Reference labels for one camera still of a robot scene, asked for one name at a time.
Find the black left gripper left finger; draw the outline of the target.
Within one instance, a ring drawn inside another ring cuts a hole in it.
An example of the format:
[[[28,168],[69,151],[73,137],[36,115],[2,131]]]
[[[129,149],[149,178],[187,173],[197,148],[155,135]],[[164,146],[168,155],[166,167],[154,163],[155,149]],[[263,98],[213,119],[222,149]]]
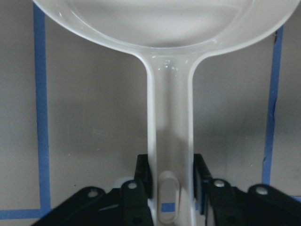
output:
[[[152,177],[148,156],[137,157],[134,179],[106,193],[103,189],[84,187],[47,215],[37,226],[152,226],[148,198]]]

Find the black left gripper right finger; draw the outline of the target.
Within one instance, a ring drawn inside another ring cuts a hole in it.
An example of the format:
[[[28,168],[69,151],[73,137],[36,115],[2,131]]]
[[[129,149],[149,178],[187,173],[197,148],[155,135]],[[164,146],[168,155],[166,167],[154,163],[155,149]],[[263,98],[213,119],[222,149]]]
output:
[[[193,159],[194,197],[207,226],[299,226],[301,203],[265,184],[243,192],[213,178],[202,155]]]

